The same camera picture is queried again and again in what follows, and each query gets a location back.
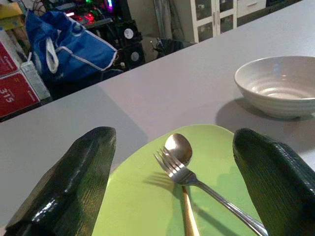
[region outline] silver fork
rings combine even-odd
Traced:
[[[219,193],[212,188],[199,181],[196,174],[189,170],[183,163],[181,163],[174,155],[172,155],[166,148],[160,149],[157,155],[154,154],[159,165],[166,172],[166,174],[177,184],[180,185],[194,185],[210,196],[216,199],[219,203],[225,206],[229,211],[236,215],[241,221],[243,221],[251,230],[253,230],[259,236],[268,236],[263,224],[255,220],[248,214],[242,212],[238,207],[222,197]]]

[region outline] ceramic bowl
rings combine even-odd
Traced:
[[[243,96],[275,118],[315,112],[315,58],[273,57],[249,62],[234,75]]]

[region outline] blue bag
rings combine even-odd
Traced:
[[[70,82],[110,67],[117,50],[63,12],[29,11],[26,31],[32,61],[45,81]]]

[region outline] white table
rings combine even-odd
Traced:
[[[314,11],[315,1],[304,0],[1,123],[0,225],[70,145],[98,126],[117,130],[113,168],[172,129],[208,123],[267,134],[315,169],[315,117],[268,118],[233,81],[237,68],[251,60],[315,56]]]

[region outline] white strap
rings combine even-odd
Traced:
[[[50,37],[46,38],[46,62],[51,73],[55,74],[59,66],[59,60]]]

